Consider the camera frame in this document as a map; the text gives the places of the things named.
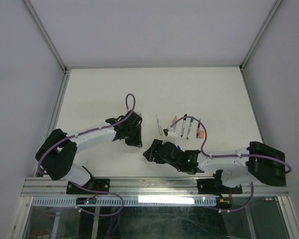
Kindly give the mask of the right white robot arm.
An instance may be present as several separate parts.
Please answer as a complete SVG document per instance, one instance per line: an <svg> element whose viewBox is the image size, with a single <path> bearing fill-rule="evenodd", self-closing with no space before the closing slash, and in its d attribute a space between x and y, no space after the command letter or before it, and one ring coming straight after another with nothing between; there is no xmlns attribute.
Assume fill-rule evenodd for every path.
<svg viewBox="0 0 299 239"><path fill-rule="evenodd" d="M155 139L143 156L149 162L168 164L189 175L213 173L213 188L219 193L251 182L286 186L285 154L257 141L251 141L246 148L221 155L200 150L182 151L172 142Z"/></svg>

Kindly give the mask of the white marker green end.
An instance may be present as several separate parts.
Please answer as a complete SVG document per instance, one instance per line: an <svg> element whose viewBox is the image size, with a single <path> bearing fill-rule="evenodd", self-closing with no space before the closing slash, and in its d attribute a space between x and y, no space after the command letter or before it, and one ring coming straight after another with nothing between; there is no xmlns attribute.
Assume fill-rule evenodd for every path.
<svg viewBox="0 0 299 239"><path fill-rule="evenodd" d="M183 121L182 121L182 127L181 127L181 133L180 133L180 137L182 137L182 138L183 138L183 135L184 135L186 119L187 119L187 114L184 115Z"/></svg>

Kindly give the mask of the white pen clear cap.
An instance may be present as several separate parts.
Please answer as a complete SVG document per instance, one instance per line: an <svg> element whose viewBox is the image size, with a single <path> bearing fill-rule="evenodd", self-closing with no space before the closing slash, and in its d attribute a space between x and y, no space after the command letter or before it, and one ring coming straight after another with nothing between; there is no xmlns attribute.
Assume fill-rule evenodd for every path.
<svg viewBox="0 0 299 239"><path fill-rule="evenodd" d="M158 115L156 115L156 121L157 121L157 126L158 126L158 130L159 130L159 134L163 135Z"/></svg>

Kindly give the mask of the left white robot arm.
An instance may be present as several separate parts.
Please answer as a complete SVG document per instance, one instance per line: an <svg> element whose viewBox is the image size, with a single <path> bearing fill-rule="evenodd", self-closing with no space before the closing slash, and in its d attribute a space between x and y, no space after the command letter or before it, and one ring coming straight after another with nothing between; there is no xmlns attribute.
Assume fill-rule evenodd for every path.
<svg viewBox="0 0 299 239"><path fill-rule="evenodd" d="M75 156L98 144L122 139L128 146L142 147L142 121L140 114L129 111L83 131L66 133L55 129L39 148L35 159L52 180L65 179L77 185L81 192L90 193L96 189L96 178L86 167L74 163Z"/></svg>

